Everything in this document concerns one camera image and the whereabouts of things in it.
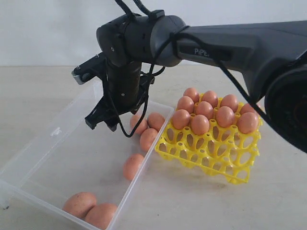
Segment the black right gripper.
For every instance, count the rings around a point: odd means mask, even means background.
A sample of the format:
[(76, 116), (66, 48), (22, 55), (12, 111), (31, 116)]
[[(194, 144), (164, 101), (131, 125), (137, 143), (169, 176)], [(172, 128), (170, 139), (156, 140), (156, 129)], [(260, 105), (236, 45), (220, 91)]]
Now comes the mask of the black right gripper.
[(122, 67), (104, 62), (100, 75), (103, 81), (103, 97), (91, 113), (85, 117), (86, 124), (94, 130), (104, 122), (115, 132), (120, 122), (118, 115), (131, 112), (135, 114), (140, 106), (148, 101), (149, 76), (141, 75), (142, 63), (133, 61)]

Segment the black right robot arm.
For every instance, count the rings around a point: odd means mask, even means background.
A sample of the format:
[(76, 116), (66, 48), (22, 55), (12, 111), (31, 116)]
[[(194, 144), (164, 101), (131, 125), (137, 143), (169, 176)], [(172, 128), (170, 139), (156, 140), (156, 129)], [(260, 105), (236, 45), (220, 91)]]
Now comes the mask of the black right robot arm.
[(117, 128), (135, 113), (141, 65), (173, 67), (182, 60), (219, 67), (247, 102), (265, 100), (260, 115), (286, 141), (307, 150), (306, 21), (187, 26), (177, 16), (120, 16), (96, 31), (104, 55), (104, 96), (95, 124)]

